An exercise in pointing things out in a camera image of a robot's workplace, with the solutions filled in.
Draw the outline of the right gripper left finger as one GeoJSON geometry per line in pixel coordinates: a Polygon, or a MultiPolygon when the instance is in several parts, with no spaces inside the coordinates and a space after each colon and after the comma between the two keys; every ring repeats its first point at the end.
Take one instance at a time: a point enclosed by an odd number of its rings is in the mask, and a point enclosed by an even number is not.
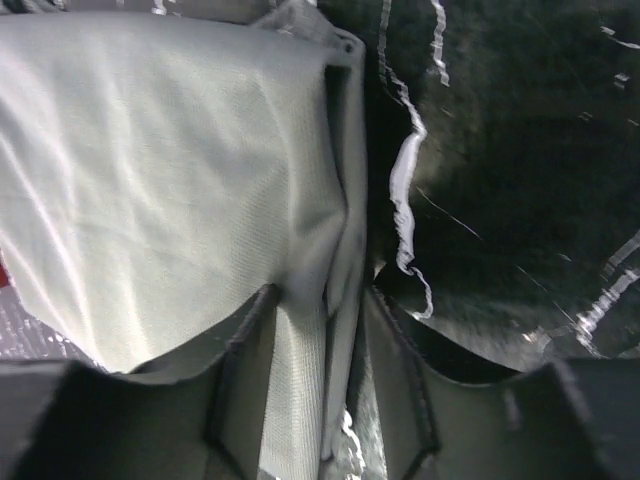
{"type": "Polygon", "coordinates": [[[5,479],[255,479],[274,351],[277,286],[137,367],[1,364],[5,479]]]}

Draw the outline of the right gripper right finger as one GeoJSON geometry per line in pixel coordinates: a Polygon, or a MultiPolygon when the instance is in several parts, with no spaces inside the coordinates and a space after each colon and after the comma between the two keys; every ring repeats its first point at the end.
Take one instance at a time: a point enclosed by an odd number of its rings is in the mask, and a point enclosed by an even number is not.
{"type": "Polygon", "coordinates": [[[635,479],[639,363],[552,361],[519,373],[362,298],[392,479],[635,479]]]}

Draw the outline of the grey t shirt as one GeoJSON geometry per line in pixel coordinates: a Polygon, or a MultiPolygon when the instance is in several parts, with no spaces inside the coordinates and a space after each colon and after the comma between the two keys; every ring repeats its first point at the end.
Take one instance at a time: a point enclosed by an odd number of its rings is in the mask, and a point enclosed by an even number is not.
{"type": "Polygon", "coordinates": [[[261,466],[339,430],[366,252],[365,47],[306,1],[242,25],[1,19],[1,253],[25,309],[109,370],[277,310],[261,466]]]}

